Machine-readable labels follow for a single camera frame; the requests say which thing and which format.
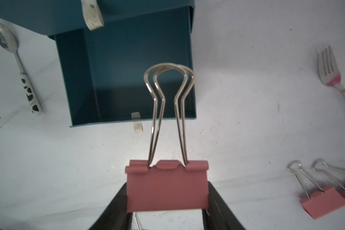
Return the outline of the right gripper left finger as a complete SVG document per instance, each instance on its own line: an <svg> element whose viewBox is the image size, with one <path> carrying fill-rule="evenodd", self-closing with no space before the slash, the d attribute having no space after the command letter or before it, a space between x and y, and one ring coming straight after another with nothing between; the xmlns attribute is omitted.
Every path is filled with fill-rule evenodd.
<svg viewBox="0 0 345 230"><path fill-rule="evenodd" d="M127 212L127 184L124 183L113 200L89 230L131 230L132 213Z"/></svg>

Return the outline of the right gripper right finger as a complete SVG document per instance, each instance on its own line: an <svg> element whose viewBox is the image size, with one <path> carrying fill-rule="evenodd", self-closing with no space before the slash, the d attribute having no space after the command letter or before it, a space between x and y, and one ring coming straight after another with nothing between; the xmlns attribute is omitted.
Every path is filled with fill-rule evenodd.
<svg viewBox="0 0 345 230"><path fill-rule="evenodd" d="M209 185L209 207L202 210L204 230L246 230L238 221L211 182Z"/></svg>

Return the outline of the pink clip top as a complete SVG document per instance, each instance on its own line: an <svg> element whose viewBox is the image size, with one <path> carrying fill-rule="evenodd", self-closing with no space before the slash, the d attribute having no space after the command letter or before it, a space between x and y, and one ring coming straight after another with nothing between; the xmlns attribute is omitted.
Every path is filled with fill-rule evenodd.
<svg viewBox="0 0 345 230"><path fill-rule="evenodd" d="M166 97L158 83L158 76L176 70L183 82L174 97L174 110L180 140L182 161L160 160L152 164L162 125ZM146 70L145 84L153 98L153 116L148 160L131 160L126 167L126 196L128 213L182 209L207 209L209 185L207 161L187 158L185 100L195 83L194 72L186 66L160 63Z"/></svg>

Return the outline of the teal bottom drawer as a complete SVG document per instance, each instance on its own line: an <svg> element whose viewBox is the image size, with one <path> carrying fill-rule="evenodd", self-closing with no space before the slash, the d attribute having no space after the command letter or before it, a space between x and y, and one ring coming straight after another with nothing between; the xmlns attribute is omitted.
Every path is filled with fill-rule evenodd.
<svg viewBox="0 0 345 230"><path fill-rule="evenodd" d="M53 35L73 126L152 118L143 76L159 63L193 66L194 7L154 12Z"/></svg>

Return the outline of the teal drawer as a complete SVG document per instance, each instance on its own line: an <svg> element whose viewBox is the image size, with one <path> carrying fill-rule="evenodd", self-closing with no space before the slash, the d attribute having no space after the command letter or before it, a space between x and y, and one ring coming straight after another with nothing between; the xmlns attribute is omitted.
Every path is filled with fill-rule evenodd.
<svg viewBox="0 0 345 230"><path fill-rule="evenodd" d="M154 12L53 35L73 126L152 118L143 76L159 63L193 66L194 7Z"/></svg>
<svg viewBox="0 0 345 230"><path fill-rule="evenodd" d="M56 35L181 7L194 1L0 1L0 19L42 35Z"/></svg>

